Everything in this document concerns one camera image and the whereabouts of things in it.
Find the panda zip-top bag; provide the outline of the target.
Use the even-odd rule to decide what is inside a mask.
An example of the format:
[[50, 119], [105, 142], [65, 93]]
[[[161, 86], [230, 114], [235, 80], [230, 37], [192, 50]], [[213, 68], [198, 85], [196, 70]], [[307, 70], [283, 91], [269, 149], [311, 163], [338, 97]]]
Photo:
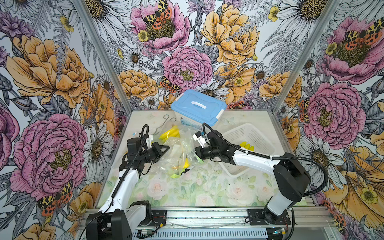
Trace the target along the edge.
[[[165, 142], [161, 141], [159, 139], [160, 135], [170, 130], [173, 126], [179, 127], [180, 137], [168, 138]], [[171, 168], [181, 166], [186, 158], [188, 158], [190, 162], [191, 170], [194, 167], [204, 164], [204, 161], [201, 160], [195, 153], [195, 148], [200, 145], [198, 142], [194, 141], [193, 135], [199, 130], [194, 127], [184, 125], [173, 126], [163, 128], [159, 134], [154, 135], [154, 141], [158, 142], [160, 145], [170, 146], [170, 150], [168, 150], [157, 163], [151, 165], [151, 174], [165, 174], [170, 177], [173, 173]]]

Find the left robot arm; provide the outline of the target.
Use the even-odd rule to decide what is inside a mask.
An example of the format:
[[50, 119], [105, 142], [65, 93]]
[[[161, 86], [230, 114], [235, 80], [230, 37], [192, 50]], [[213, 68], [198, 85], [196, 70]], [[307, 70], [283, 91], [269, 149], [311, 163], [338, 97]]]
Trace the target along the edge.
[[87, 217], [80, 239], [131, 240], [139, 225], [151, 222], [152, 207], [148, 201], [129, 202], [145, 165], [157, 163], [170, 149], [153, 142], [149, 130], [149, 125], [145, 124], [138, 137], [128, 139], [117, 183], [100, 210]]

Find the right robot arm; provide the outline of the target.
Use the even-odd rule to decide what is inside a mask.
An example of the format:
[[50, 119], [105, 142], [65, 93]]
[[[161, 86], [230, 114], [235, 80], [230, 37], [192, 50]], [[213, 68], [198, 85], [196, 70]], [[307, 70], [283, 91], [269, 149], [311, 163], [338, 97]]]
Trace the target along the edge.
[[[314, 158], [296, 157], [289, 153], [282, 156], [256, 153], [230, 143], [221, 133], [206, 123], [203, 123], [202, 131], [193, 135], [193, 139], [199, 143], [195, 153], [202, 161], [218, 158], [225, 164], [249, 167], [275, 176], [279, 192], [270, 198], [257, 217], [258, 220], [269, 225], [276, 224], [284, 211], [300, 202], [303, 197], [314, 195], [327, 186], [328, 170]], [[316, 189], [307, 191], [311, 176], [301, 164], [302, 162], [314, 164], [323, 172], [323, 182]]]

